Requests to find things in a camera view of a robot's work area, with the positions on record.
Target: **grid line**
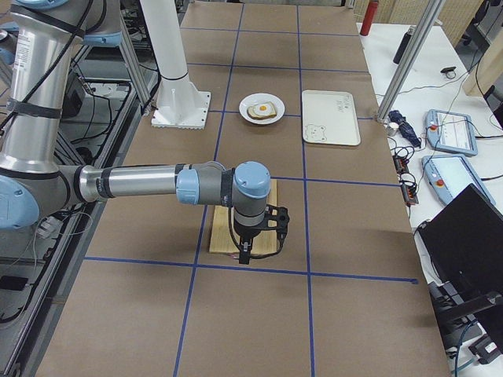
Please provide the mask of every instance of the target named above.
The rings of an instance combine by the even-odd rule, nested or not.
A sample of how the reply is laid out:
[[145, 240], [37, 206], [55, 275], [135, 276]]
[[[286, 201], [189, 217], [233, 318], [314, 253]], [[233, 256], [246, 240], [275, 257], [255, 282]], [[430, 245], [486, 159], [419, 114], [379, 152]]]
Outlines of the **grid line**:
[[[226, 113], [226, 114], [240, 114], [240, 112], [234, 111], [234, 110], [209, 110], [208, 112], [218, 112], [218, 113]], [[283, 116], [302, 118], [302, 116], [300, 114], [283, 114]], [[372, 116], [357, 116], [356, 119], [357, 120], [374, 120], [374, 118]]]
[[[231, 65], [230, 65], [230, 70], [229, 70], [229, 78], [227, 80], [227, 87], [226, 87], [226, 96], [223, 102], [223, 108], [226, 108], [227, 105], [227, 100], [229, 98], [229, 88], [230, 88], [230, 83], [232, 80], [232, 74], [233, 74], [233, 64], [234, 60], [236, 58], [236, 51], [237, 51], [237, 42], [239, 39], [239, 29], [241, 27], [241, 21], [243, 20], [243, 13], [244, 13], [244, 5], [241, 6], [241, 13], [240, 13], [240, 18], [239, 18], [239, 25], [237, 27], [237, 33], [236, 33], [236, 41], [234, 42], [234, 50], [233, 50], [233, 58], [231, 60]], [[222, 113], [222, 117], [220, 119], [220, 125], [218, 127], [218, 135], [217, 135], [217, 140], [216, 140], [216, 145], [215, 145], [215, 154], [213, 155], [213, 160], [217, 159], [218, 155], [218, 148], [220, 145], [220, 137], [222, 136], [222, 127], [223, 127], [223, 122], [224, 118], [226, 117], [225, 113]], [[180, 331], [180, 339], [178, 341], [178, 350], [177, 350], [177, 355], [176, 355], [176, 361], [174, 365], [174, 370], [173, 370], [173, 377], [178, 376], [178, 369], [180, 365], [180, 358], [182, 357], [182, 349], [183, 349], [183, 342], [185, 340], [185, 330], [187, 327], [187, 320], [189, 319], [189, 310], [190, 310], [190, 302], [192, 299], [192, 293], [193, 293], [193, 287], [194, 287], [194, 282], [196, 280], [196, 272], [197, 272], [197, 263], [199, 260], [199, 253], [200, 253], [200, 248], [201, 248], [201, 242], [203, 239], [203, 233], [204, 233], [204, 225], [206, 222], [206, 215], [207, 215], [207, 206], [204, 206], [204, 212], [203, 212], [203, 218], [201, 220], [201, 227], [199, 231], [199, 239], [197, 241], [197, 250], [196, 250], [196, 255], [194, 257], [194, 265], [192, 269], [192, 275], [190, 277], [190, 285], [189, 285], [189, 292], [187, 294], [187, 301], [185, 304], [185, 312], [183, 316], [183, 322], [182, 322], [182, 329]]]
[[319, 179], [319, 178], [297, 178], [297, 177], [280, 177], [273, 176], [273, 179], [280, 181], [307, 181], [307, 182], [318, 182], [318, 183], [332, 183], [339, 185], [364, 185], [364, 186], [383, 186], [383, 187], [400, 187], [398, 183], [379, 183], [379, 182], [362, 182], [362, 181], [339, 181], [335, 179]]
[[359, 71], [351, 69], [330, 69], [330, 68], [293, 68], [293, 67], [270, 67], [262, 65], [241, 65], [241, 64], [220, 64], [220, 63], [187, 63], [187, 65], [203, 65], [211, 67], [231, 67], [231, 68], [253, 68], [253, 69], [285, 69], [289, 71], [298, 71], [302, 69], [303, 71], [319, 71], [319, 72], [340, 72], [340, 73], [367, 73], [369, 71]]
[[[237, 29], [213, 28], [213, 27], [180, 27], [182, 30], [206, 30], [206, 31], [237, 31]], [[330, 35], [333, 37], [360, 37], [358, 34], [339, 34], [339, 33], [310, 33], [301, 31], [264, 31], [264, 30], [240, 30], [247, 33], [264, 34], [291, 34], [291, 35]]]
[[[297, 15], [297, 46], [299, 48], [299, 90], [300, 103], [302, 104], [302, 50], [300, 48], [300, 20], [299, 6], [296, 5]], [[302, 106], [300, 107], [300, 115], [303, 115]], [[304, 186], [304, 224], [306, 226], [306, 265], [307, 265], [307, 305], [309, 315], [309, 347], [310, 347], [310, 370], [311, 377], [316, 376], [316, 362], [314, 355], [314, 318], [313, 318], [313, 286], [311, 283], [311, 260], [310, 260], [310, 240], [309, 240], [309, 203], [307, 201], [307, 167], [306, 167], [306, 147], [304, 140], [301, 137], [302, 145], [302, 168], [303, 168], [303, 186]]]
[[190, 309], [190, 302], [192, 300], [192, 292], [194, 289], [194, 282], [196, 281], [197, 262], [199, 260], [199, 253], [200, 253], [201, 244], [202, 244], [202, 240], [203, 240], [204, 223], [206, 222], [206, 214], [207, 214], [207, 206], [204, 206], [203, 218], [201, 219], [201, 227], [199, 230], [199, 239], [197, 240], [196, 255], [194, 256], [192, 274], [190, 275], [189, 292], [187, 294], [187, 301], [185, 302], [185, 311], [183, 313], [182, 329], [180, 331], [180, 339], [178, 340], [178, 348], [177, 348], [177, 352], [176, 352], [176, 359], [174, 362], [173, 377], [176, 377], [178, 375], [178, 367], [180, 366], [180, 359], [182, 357], [183, 341], [185, 339], [185, 330], [187, 328], [187, 320], [189, 319], [189, 309]]
[[296, 271], [292, 269], [266, 269], [266, 268], [244, 267], [241, 265], [209, 265], [200, 263], [153, 261], [148, 259], [110, 258], [110, 257], [96, 257], [96, 256], [86, 256], [84, 259], [87, 261], [95, 261], [95, 262], [131, 263], [140, 265], [169, 265], [174, 267], [186, 267], [186, 268], [197, 267], [198, 269], [222, 269], [227, 271], [244, 271], [250, 273], [275, 273], [279, 275], [297, 275], [297, 276], [311, 275], [311, 276], [338, 278], [338, 279], [389, 281], [399, 283], [410, 283], [414, 285], [419, 284], [419, 280], [413, 277], [358, 275], [353, 273], [321, 273], [316, 271], [311, 271], [310, 273], [308, 273], [307, 271]]

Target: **bread slice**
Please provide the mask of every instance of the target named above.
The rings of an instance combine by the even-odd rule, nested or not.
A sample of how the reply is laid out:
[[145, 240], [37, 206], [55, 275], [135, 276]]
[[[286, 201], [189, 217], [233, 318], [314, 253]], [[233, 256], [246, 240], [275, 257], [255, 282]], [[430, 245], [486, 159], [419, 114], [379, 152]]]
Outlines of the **bread slice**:
[[[255, 108], [257, 108], [257, 106], [267, 106], [270, 108], [270, 112], [265, 115], [257, 114], [255, 112]], [[261, 104], [253, 104], [252, 106], [248, 107], [246, 112], [248, 113], [248, 116], [250, 118], [255, 119], [255, 120], [270, 119], [270, 118], [274, 118], [277, 115], [276, 108], [274, 107], [274, 104], [272, 102], [263, 102]]]

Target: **white plate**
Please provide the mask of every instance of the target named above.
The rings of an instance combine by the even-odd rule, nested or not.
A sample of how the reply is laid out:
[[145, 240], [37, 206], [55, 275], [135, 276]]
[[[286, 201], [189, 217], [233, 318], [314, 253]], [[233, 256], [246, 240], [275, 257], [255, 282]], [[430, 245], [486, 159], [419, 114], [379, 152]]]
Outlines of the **white plate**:
[[[274, 118], [268, 119], [252, 119], [250, 115], [248, 115], [247, 110], [250, 106], [254, 104], [260, 104], [262, 102], [272, 102], [274, 107], [276, 108], [276, 116]], [[285, 113], [285, 104], [278, 97], [268, 94], [268, 93], [255, 93], [250, 94], [248, 97], [243, 99], [239, 104], [239, 112], [247, 121], [252, 122], [254, 124], [271, 124], [281, 119], [283, 114]]]

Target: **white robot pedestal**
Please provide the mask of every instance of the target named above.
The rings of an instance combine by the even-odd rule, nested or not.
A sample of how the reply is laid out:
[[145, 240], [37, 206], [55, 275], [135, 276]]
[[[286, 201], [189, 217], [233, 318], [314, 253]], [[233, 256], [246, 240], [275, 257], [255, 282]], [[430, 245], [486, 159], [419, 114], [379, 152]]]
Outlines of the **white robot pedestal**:
[[141, 7], [162, 75], [152, 125], [203, 129], [211, 94], [190, 82], [174, 2], [141, 0]]

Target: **wooden block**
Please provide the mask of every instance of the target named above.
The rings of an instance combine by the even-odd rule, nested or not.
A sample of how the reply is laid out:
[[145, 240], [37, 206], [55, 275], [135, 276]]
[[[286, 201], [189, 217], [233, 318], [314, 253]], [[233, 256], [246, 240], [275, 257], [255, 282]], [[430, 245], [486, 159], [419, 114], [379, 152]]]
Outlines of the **wooden block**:
[[[267, 197], [267, 203], [277, 206], [277, 182], [275, 179], [270, 182], [270, 193]], [[216, 254], [236, 254], [238, 249], [234, 245], [229, 234], [229, 220], [225, 207], [215, 207], [215, 214], [213, 215], [213, 227], [211, 229], [210, 253]], [[262, 255], [274, 253], [277, 249], [276, 232], [261, 232], [253, 240], [253, 248], [251, 253], [253, 255]]]

